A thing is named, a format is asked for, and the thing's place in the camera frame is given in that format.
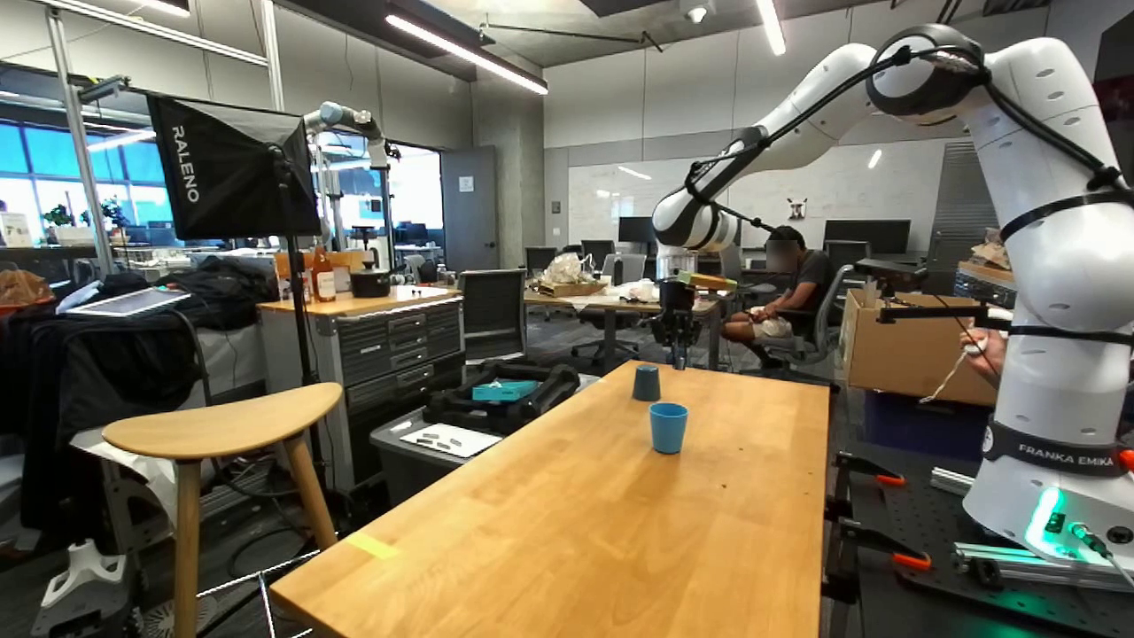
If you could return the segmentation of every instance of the stool leg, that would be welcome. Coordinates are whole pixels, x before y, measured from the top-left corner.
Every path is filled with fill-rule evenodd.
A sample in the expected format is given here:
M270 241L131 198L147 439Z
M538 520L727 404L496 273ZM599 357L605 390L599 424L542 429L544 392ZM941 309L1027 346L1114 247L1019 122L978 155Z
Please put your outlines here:
M283 450L288 450L288 464L289 464L289 477L299 487L299 495L304 500L315 542L326 548L326 546L332 546L338 536L332 536L326 495L322 495L322 487L317 487L317 476L310 464L308 439L299 432L299 436L283 439Z
M177 462L177 560L175 560L175 634L199 634L203 576L203 471L199 462Z

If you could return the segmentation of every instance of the computer monitor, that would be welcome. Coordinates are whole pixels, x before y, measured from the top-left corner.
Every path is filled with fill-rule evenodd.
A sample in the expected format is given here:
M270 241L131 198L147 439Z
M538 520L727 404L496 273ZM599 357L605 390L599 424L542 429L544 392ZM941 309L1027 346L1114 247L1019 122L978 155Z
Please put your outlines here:
M299 114L146 97L180 236L317 235Z
M615 241L651 246L651 217L619 217Z
M912 220L827 220L823 246L866 241L873 255L906 255Z
M525 273L519 269L462 269L463 354L501 357L525 351Z

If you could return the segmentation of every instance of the brown box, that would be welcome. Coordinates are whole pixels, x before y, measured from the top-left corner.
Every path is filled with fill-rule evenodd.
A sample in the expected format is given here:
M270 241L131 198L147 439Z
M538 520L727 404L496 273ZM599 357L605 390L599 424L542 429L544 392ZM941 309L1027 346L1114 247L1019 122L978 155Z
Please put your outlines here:
M970 299L850 289L843 304L843 380L874 392L929 397L959 357L959 331L970 318L895 318L877 322L882 309L974 304ZM959 366L938 399L996 404L996 387Z

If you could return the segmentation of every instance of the keyboard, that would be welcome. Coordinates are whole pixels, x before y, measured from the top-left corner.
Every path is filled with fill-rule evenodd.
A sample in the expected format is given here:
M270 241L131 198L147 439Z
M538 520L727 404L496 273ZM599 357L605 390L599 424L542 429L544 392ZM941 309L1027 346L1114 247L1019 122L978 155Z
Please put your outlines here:
M126 318L126 317L140 317L151 309L166 309L192 299L189 289L177 287L137 287L118 299L100 299L76 309L66 309L66 317L101 317L101 318Z

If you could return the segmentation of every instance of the cabinet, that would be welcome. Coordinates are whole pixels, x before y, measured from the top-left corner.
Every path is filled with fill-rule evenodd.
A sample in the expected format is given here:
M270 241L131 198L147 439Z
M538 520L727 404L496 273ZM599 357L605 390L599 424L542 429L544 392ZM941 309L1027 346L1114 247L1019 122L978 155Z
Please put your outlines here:
M345 381L345 399L317 422L315 454L328 493L384 482L368 432L438 387L462 387L462 299L438 287L393 287L391 299L308 304L308 351L317 380ZM289 304L257 309L270 390L300 381Z

